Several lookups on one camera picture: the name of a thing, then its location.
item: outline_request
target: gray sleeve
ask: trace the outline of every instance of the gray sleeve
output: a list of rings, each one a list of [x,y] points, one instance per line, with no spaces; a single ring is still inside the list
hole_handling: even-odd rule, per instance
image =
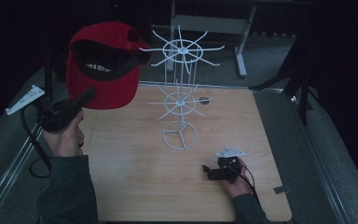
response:
[[[238,224],[267,224],[271,223],[266,213],[251,193],[242,194],[233,199],[235,217]]]
[[[50,185],[37,201],[43,223],[98,223],[89,157],[56,157],[51,162]]]

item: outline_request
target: black cable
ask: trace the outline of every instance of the black cable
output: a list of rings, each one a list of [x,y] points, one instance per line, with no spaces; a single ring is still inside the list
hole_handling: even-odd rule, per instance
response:
[[[48,155],[46,154],[45,150],[43,150],[43,148],[40,146],[39,142],[36,140],[34,134],[30,131],[28,124],[25,120],[25,109],[28,107],[28,105],[26,105],[25,107],[23,107],[21,109],[21,124],[22,127],[24,128],[24,131],[28,134],[28,136],[30,137],[30,141],[32,143],[32,145],[34,145],[34,148],[36,149],[36,152],[39,154],[39,159],[37,159],[36,161],[34,161],[31,166],[29,167],[29,171],[31,173],[31,175],[33,175],[34,177],[38,177],[38,178],[48,178],[50,177],[50,175],[36,175],[33,171],[33,167],[34,165],[39,161],[42,160],[44,162],[44,164],[46,164],[46,166],[48,167],[48,171],[51,173],[51,161],[48,157]]]
[[[238,175],[240,178],[242,178],[242,179],[249,185],[249,187],[251,188],[251,191],[252,191],[253,195],[255,196],[255,200],[256,200],[256,201],[258,202],[258,204],[261,206],[261,203],[260,203],[260,201],[259,201],[259,199],[258,199],[258,196],[257,196],[257,192],[255,191],[255,179],[254,179],[252,173],[249,171],[249,169],[248,169],[247,167],[241,165],[241,167],[244,167],[244,168],[249,172],[249,174],[251,175],[252,181],[253,181],[253,183],[254,183],[253,185],[251,184],[251,182],[249,182],[249,180],[246,179],[245,176],[239,174],[239,173],[238,173],[236,170],[234,170],[231,166],[228,165],[227,167],[228,167],[230,170],[232,170],[236,175]]]

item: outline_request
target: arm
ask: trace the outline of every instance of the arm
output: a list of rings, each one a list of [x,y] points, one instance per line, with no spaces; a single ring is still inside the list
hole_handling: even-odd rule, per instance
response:
[[[62,133],[44,132],[54,154],[50,185],[37,201],[44,223],[98,223],[89,157],[79,147],[84,139],[78,129],[82,119],[80,112]]]
[[[240,158],[238,160],[242,165],[241,175],[247,178],[246,164]],[[235,218],[238,224],[270,223],[246,181],[238,177],[232,184],[226,180],[221,180],[220,183],[234,203]]]

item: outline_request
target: baseball cap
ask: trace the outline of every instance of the baseball cap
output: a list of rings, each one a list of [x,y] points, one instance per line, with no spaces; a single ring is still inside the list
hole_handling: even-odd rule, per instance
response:
[[[150,47],[127,24],[107,21],[82,28],[71,38],[66,66],[69,97],[93,87],[96,95],[84,107],[114,109],[135,96],[140,64],[150,59]]]

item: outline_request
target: wooden table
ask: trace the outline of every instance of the wooden table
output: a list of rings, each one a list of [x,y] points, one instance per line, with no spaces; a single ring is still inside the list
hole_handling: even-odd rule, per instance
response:
[[[156,86],[139,86],[132,102],[114,110],[85,109],[81,129],[89,155],[100,220],[110,221],[234,221],[231,200],[216,181],[207,179],[202,164],[217,168],[216,152],[229,146],[243,150],[241,158],[255,177],[255,188],[267,217],[292,217],[253,94],[245,89],[198,87],[197,104],[186,121],[198,133],[187,150],[168,147],[165,126],[176,115],[158,119],[167,110]]]

